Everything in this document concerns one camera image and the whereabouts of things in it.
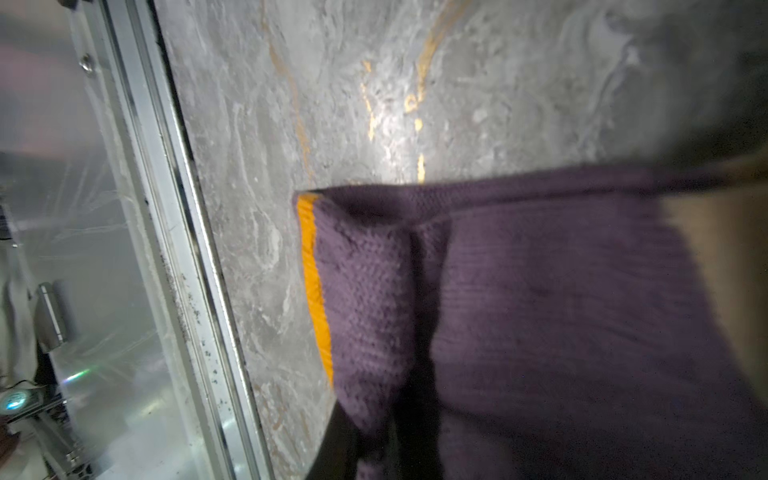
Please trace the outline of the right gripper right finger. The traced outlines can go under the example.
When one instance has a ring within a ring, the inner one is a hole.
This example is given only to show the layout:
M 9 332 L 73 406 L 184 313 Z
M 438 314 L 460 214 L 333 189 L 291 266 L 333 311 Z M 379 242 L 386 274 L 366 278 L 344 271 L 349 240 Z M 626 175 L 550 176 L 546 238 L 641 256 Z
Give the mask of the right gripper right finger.
M 408 385 L 390 421 L 386 479 L 441 479 L 439 426 L 434 387 Z

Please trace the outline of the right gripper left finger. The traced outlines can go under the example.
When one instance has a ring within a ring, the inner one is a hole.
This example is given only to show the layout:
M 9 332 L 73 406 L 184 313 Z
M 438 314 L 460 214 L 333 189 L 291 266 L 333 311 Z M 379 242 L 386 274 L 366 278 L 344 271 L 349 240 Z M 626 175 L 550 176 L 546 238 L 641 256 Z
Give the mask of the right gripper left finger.
M 306 480 L 353 480 L 356 478 L 359 430 L 336 402 L 317 455 Z

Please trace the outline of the purple striped sock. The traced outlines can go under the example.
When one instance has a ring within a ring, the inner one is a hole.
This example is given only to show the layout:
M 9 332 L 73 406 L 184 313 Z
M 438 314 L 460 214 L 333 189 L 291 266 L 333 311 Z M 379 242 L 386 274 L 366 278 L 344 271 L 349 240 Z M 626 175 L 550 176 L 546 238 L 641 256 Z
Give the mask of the purple striped sock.
M 411 384 L 435 389 L 441 479 L 766 477 L 765 156 L 332 187 L 295 207 L 355 479 L 386 479 Z

